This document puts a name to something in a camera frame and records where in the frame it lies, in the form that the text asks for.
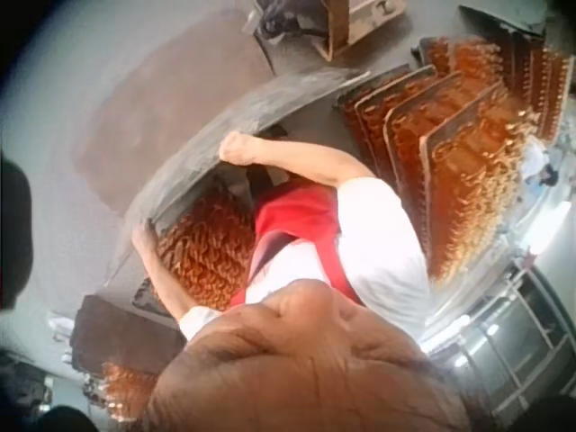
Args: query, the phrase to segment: white t-shirt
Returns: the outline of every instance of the white t-shirt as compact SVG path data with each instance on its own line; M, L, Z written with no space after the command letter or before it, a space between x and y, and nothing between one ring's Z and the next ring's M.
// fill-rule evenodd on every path
M428 315L426 261L400 198L382 180L362 177L337 189L337 252L346 277L364 305L418 339ZM297 279L327 284L316 248L299 241L284 247L252 283L246 303L262 301ZM196 306L181 319L190 340L221 312Z
M530 135L524 148L524 161L520 168L522 180L526 181L528 178L537 175L549 162L550 158L545 153L545 146L542 141Z

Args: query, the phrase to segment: red apron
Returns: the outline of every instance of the red apron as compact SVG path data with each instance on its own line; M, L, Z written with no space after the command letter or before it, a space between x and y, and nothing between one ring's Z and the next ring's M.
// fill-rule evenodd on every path
M340 263L336 247L339 232L338 202L333 189L292 180L265 193L256 211L256 247L252 254L247 286L266 264L265 261L291 240L303 239L316 247L330 285L349 299L362 304ZM230 307L245 302L246 290L242 290L232 297Z

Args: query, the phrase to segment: forearm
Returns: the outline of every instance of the forearm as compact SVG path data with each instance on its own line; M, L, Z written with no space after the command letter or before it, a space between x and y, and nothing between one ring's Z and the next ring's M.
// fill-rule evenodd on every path
M175 320L180 319L198 303L164 266L157 254L143 257L142 263L156 289L158 297Z
M346 152L317 144L258 139L255 162L279 167L316 183L338 187L357 177L374 177Z

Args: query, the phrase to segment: floor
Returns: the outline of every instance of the floor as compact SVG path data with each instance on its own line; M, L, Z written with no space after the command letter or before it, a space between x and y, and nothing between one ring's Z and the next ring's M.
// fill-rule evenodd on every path
M65 345L52 340L52 312L74 318L85 295L103 292L130 308L128 299L144 275L131 261L103 291L104 272L121 218L101 204L72 167L70 151L100 103L162 43L195 20L243 1L128 0L69 2L46 23L25 52L0 98L3 151L26 173L32 192L35 260L15 311L0 317L0 344L50 373L80 379L60 360ZM542 16L544 1L467 2L527 23ZM407 0L406 16L358 44L336 66L391 68L410 62L420 37L462 34L455 0ZM266 48L277 75L324 66L306 42L286 40ZM326 133L329 115L318 103L286 121L295 138L334 145L348 140Z

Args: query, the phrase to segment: hand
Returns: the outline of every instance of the hand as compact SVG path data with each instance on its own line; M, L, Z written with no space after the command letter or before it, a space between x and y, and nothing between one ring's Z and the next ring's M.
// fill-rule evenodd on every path
M231 132L220 144L220 160L243 167L255 164L261 141L252 135Z
M157 253L158 234L150 219L141 222L132 231L132 244L142 260L149 259Z

